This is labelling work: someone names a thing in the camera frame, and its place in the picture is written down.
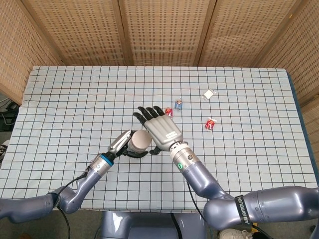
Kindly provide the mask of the black grid checked tablecloth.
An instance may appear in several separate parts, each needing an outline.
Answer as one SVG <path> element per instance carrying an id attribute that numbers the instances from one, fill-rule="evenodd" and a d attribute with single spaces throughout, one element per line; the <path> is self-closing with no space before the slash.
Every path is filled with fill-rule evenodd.
<path id="1" fill-rule="evenodd" d="M 207 89 L 217 92 L 209 101 L 201 98 Z M 319 186 L 285 69 L 36 66 L 0 168 L 0 198 L 32 198 L 67 185 L 120 134 L 142 129 L 133 116 L 139 106 L 172 108 L 183 140 L 233 197 Z M 205 128 L 208 118 L 217 120 L 213 131 Z"/>

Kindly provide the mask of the white sneaker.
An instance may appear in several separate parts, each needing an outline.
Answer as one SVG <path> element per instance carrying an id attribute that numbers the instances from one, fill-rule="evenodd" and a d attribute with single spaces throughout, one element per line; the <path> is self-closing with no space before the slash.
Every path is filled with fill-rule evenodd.
<path id="1" fill-rule="evenodd" d="M 253 233 L 246 230 L 225 229 L 219 232 L 218 239 L 253 239 Z"/>

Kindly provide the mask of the white candy packet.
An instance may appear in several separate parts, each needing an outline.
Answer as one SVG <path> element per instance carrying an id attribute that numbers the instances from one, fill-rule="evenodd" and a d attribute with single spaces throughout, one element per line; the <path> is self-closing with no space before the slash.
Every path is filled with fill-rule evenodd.
<path id="1" fill-rule="evenodd" d="M 216 95 L 217 92 L 215 90 L 212 89 L 207 89 L 202 95 L 201 98 L 209 101 L 214 95 Z"/>

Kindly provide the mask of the grey-blue robot torso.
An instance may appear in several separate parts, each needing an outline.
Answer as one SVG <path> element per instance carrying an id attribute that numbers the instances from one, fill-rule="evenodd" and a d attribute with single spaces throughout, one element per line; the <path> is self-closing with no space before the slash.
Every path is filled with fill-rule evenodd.
<path id="1" fill-rule="evenodd" d="M 100 239 L 207 239 L 199 213 L 105 211 Z"/>

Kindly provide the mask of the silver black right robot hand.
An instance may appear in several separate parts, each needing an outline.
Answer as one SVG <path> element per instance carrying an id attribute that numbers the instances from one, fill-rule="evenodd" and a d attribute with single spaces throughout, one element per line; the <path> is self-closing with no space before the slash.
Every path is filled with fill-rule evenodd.
<path id="1" fill-rule="evenodd" d="M 156 147 L 150 151 L 151 155 L 170 151 L 173 145 L 183 142 L 182 132 L 160 107 L 139 106 L 138 110 L 140 112 L 134 112 L 133 116 L 146 128 L 156 144 Z"/>

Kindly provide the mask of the woven bamboo screen panel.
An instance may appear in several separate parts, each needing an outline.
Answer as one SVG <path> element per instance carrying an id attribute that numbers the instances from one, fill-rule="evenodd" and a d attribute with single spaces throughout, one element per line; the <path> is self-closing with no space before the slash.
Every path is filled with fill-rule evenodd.
<path id="1" fill-rule="evenodd" d="M 252 67 L 308 0 L 210 0 L 198 66 Z"/>
<path id="2" fill-rule="evenodd" d="M 122 0 L 19 0 L 65 65 L 134 64 Z"/>
<path id="3" fill-rule="evenodd" d="M 197 66 L 216 3 L 117 0 L 128 64 Z"/>
<path id="4" fill-rule="evenodd" d="M 286 69 L 303 111 L 319 107 L 319 0 L 296 1 L 255 65 Z"/>
<path id="5" fill-rule="evenodd" d="M 62 65 L 22 0 L 0 0 L 0 93 L 22 104 L 34 66 Z"/>

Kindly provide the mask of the black white patterned item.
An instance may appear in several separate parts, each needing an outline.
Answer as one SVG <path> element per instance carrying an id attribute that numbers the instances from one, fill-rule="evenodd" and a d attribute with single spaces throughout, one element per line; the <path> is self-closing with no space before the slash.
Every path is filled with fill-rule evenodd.
<path id="1" fill-rule="evenodd" d="M 9 139 L 0 144 L 0 163 L 2 163 L 9 145 Z"/>

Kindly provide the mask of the white and blue Starbucks tumbler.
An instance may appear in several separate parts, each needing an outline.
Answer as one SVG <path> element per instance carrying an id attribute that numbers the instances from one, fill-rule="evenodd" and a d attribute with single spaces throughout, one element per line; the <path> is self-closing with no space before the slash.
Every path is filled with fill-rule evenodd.
<path id="1" fill-rule="evenodd" d="M 146 130 L 134 131 L 128 143 L 128 151 L 135 154 L 148 153 L 151 142 L 152 138 Z"/>

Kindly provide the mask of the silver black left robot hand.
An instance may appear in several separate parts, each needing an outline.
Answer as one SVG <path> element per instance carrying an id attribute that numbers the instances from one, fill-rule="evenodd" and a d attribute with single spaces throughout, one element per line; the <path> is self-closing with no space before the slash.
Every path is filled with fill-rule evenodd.
<path id="1" fill-rule="evenodd" d="M 128 151 L 128 143 L 134 131 L 136 130 L 127 130 L 119 135 L 108 147 L 108 151 L 117 157 L 124 155 L 132 158 L 142 158 L 147 155 L 147 153 L 135 154 Z"/>

